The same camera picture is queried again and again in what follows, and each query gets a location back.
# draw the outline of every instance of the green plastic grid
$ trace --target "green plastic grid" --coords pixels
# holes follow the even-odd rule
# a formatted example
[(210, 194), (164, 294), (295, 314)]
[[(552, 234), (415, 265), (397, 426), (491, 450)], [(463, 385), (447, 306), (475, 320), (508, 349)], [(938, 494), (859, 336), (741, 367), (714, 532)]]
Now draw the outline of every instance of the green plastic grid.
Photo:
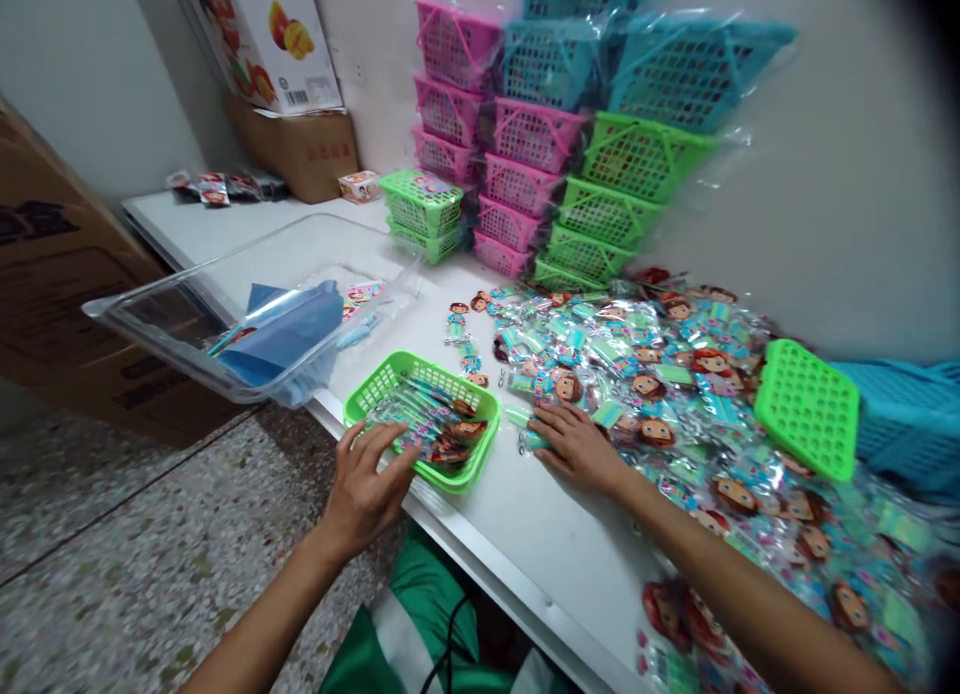
[(568, 272), (566, 269), (547, 261), (539, 254), (534, 260), (534, 266), (531, 279), (550, 291), (591, 292), (602, 291), (607, 288), (606, 283), (593, 281), (583, 275)]
[(754, 407), (757, 420), (801, 464), (850, 481), (856, 465), (856, 385), (790, 339), (771, 342), (766, 359)]
[[(466, 464), (455, 473), (447, 473), (425, 461), (417, 461), (413, 468), (417, 474), (438, 489), (451, 494), (462, 494), (477, 483), (493, 440), (500, 428), (500, 401), (486, 389), (468, 382), (463, 377), (447, 371), (411, 354), (408, 351), (395, 351), (381, 362), (374, 372), (358, 386), (343, 404), (343, 420), (346, 426), (353, 426), (363, 419), (367, 412), (376, 406), (386, 394), (398, 386), (407, 375), (438, 386), (454, 399), (459, 399), (476, 410), (476, 420), (486, 421), (488, 426), (473, 449)], [(394, 444), (394, 451), (400, 448)]]
[(666, 204), (717, 144), (664, 124), (597, 112), (582, 176), (654, 204)]
[(446, 259), (456, 251), (460, 244), (460, 230), (454, 229), (449, 234), (438, 238), (425, 237), (415, 231), (407, 229), (394, 221), (392, 216), (387, 216), (387, 226), (390, 227), (390, 235), (394, 239), (410, 242), (426, 251), (427, 264), (436, 265)]
[(553, 225), (553, 233), (547, 242), (547, 257), (551, 262), (598, 281), (615, 277), (633, 255), (629, 249), (597, 241), (559, 224)]
[(661, 204), (568, 176), (559, 222), (578, 234), (629, 249), (640, 243), (662, 208)]
[(462, 189), (417, 169), (388, 174), (380, 188), (394, 220), (410, 231), (439, 237), (456, 228)]

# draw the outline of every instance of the white wall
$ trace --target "white wall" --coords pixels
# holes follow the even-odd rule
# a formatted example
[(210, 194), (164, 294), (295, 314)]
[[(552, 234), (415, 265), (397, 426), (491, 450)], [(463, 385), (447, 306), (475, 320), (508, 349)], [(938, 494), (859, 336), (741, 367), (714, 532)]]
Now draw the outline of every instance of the white wall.
[(108, 206), (239, 150), (177, 0), (0, 0), (0, 94)]
[[(896, 0), (659, 1), (782, 18), (801, 39), (738, 116), (754, 156), (704, 212), (670, 212), (646, 260), (750, 292), (827, 356), (960, 357), (957, 142), (910, 12)], [(413, 5), (319, 3), (328, 37), (366, 73), (343, 85), (363, 161), (395, 169), (409, 154)]]

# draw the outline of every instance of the cardboard box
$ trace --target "cardboard box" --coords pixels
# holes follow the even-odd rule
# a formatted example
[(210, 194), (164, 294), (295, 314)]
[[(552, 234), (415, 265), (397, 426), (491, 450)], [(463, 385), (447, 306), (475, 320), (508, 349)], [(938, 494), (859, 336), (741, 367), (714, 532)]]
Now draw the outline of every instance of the cardboard box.
[(287, 182), (307, 204), (340, 196), (339, 177), (358, 169), (353, 121), (343, 109), (277, 116), (235, 96), (227, 115), (251, 162)]
[(55, 406), (175, 447), (193, 444), (242, 411), (136, 346), (28, 391)]
[(343, 106), (313, 0), (190, 0), (228, 86), (280, 114)]
[(128, 346), (80, 310), (166, 272), (0, 100), (0, 376), (21, 386)]

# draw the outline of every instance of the speckled floor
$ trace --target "speckled floor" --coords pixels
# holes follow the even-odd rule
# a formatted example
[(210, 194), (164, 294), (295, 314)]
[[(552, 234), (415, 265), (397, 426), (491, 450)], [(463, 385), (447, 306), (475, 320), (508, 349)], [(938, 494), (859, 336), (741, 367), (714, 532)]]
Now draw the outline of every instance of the speckled floor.
[[(184, 451), (66, 414), (0, 441), (0, 692), (175, 691), (319, 517), (333, 444), (274, 406)], [(406, 526), (343, 572), (274, 691), (316, 691)]]

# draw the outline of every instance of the left hand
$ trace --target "left hand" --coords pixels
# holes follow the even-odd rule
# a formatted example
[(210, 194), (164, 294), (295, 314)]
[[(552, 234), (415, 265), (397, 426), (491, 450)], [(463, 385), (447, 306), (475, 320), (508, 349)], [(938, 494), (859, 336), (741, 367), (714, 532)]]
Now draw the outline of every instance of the left hand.
[(370, 546), (399, 518), (420, 455), (419, 447), (407, 447), (378, 474), (380, 455), (407, 425), (377, 424), (358, 438), (365, 425), (365, 420), (354, 424), (337, 444), (336, 479), (323, 518), (311, 533), (340, 564)]

